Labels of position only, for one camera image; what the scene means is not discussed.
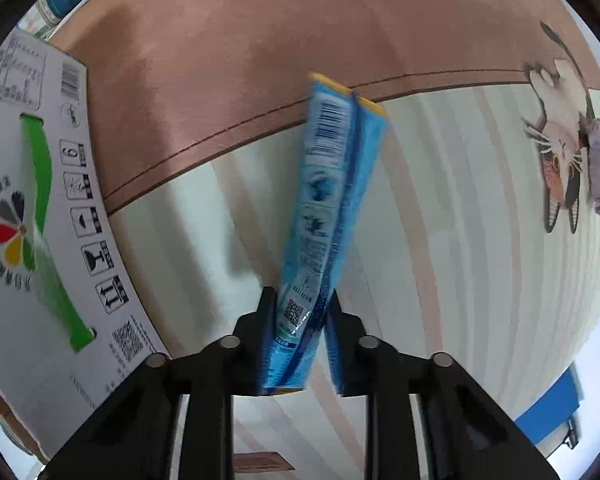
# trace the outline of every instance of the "brown wooden surface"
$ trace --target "brown wooden surface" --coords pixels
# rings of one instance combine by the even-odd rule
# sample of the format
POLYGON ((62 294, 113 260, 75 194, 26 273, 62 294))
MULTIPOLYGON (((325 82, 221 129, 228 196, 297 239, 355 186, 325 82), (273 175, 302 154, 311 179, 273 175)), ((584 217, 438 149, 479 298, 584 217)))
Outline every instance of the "brown wooden surface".
POLYGON ((304 118, 306 73, 369 98, 526 82, 564 52, 600 71, 558 0, 91 0, 53 37, 84 62, 94 156, 115 211, 304 118))

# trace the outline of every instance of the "blue plastic wrapper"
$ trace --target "blue plastic wrapper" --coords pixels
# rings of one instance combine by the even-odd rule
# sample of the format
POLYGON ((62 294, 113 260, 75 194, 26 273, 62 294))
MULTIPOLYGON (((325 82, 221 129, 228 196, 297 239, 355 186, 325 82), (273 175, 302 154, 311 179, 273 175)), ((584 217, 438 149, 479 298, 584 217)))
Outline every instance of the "blue plastic wrapper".
POLYGON ((372 173, 384 108, 319 74, 304 128, 291 225, 264 392, 302 389, 372 173))

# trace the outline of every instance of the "colorful flower logo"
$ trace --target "colorful flower logo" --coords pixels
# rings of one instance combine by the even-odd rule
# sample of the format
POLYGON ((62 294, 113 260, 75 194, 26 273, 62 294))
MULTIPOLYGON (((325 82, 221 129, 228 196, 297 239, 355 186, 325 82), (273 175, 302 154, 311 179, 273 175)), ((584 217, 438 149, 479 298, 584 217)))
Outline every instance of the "colorful flower logo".
POLYGON ((4 261, 11 267, 17 267, 20 261, 29 270, 36 268, 33 247, 26 238, 24 225, 24 196, 15 191, 11 194, 11 204, 0 200, 0 245, 5 244, 4 261))

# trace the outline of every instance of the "qr code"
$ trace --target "qr code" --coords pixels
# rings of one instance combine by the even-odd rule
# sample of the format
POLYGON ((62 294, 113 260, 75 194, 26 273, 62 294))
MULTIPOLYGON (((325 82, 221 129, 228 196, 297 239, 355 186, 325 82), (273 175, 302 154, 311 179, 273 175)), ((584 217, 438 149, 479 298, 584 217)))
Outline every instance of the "qr code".
POLYGON ((129 363, 144 348, 138 334, 131 326, 131 321, 127 321, 119 329, 115 330, 113 339, 118 343, 118 346, 126 357, 126 361, 129 363))
POLYGON ((286 304, 285 317, 289 320, 289 323, 298 326, 300 325, 300 316, 302 316, 303 310, 302 306, 289 298, 289 302, 286 304))

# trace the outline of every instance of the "barcode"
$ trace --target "barcode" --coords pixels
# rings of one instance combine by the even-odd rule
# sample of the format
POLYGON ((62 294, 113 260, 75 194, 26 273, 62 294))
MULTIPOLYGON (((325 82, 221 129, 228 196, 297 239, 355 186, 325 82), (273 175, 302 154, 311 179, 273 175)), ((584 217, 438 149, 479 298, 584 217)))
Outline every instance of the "barcode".
POLYGON ((126 361, 129 363, 144 348, 130 321, 127 321, 123 326, 114 331, 113 339, 118 343, 118 346, 126 357, 126 361))
POLYGON ((74 101, 80 100, 78 98, 78 69, 69 63, 62 63, 62 86, 60 93, 74 101))
POLYGON ((289 298, 289 302, 286 304, 285 317, 295 326, 300 325, 300 316, 302 316, 302 306, 298 305, 294 300, 289 298))
POLYGON ((348 110, 334 101, 322 101, 309 154, 333 158, 339 164, 348 129, 348 110))

